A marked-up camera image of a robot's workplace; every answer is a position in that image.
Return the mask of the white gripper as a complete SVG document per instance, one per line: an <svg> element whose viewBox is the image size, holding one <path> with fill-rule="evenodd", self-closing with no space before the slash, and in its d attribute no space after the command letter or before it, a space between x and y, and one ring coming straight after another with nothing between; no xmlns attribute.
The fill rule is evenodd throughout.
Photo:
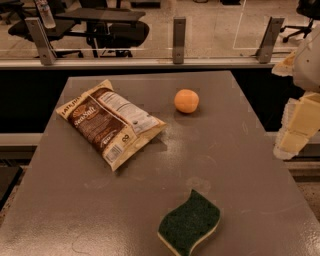
<svg viewBox="0 0 320 256"><path fill-rule="evenodd" d="M289 160L307 145L320 130L320 25L271 70L277 76L293 75L296 86L306 91L299 99L290 98L285 105L273 149L278 159Z"/></svg>

